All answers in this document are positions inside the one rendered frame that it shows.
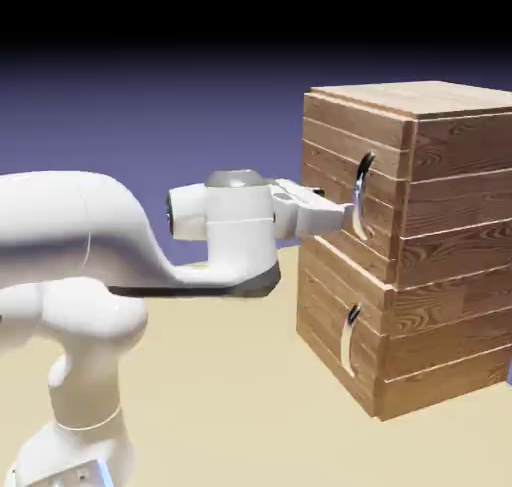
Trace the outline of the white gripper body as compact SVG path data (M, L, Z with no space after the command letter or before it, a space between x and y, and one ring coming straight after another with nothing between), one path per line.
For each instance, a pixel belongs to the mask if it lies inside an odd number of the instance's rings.
M352 208L351 203L337 204L322 197L314 203L298 202L295 236L303 238L338 232L343 229Z

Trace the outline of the wood cabinet door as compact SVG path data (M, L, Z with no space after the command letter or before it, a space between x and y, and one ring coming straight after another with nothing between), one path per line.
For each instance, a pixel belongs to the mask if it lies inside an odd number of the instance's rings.
M406 193L409 152L353 135L306 118L303 120L303 172L339 202L350 199L363 157L375 155L365 176L363 223L365 240L351 224L338 235L342 249L384 283L395 280Z
M351 296L343 299L338 281L313 255L298 253L298 334L345 387L364 411L384 418L384 357L388 337L376 332L367 319L367 306ZM360 304L351 340L351 363L355 377L340 364L340 338L348 311Z

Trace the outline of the light wood cabinet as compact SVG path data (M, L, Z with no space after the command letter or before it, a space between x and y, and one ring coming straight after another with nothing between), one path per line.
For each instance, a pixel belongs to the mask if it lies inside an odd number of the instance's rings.
M341 231L304 249L388 337L389 420L503 381L512 361L512 93L446 81L314 87L310 118L409 152L395 280Z

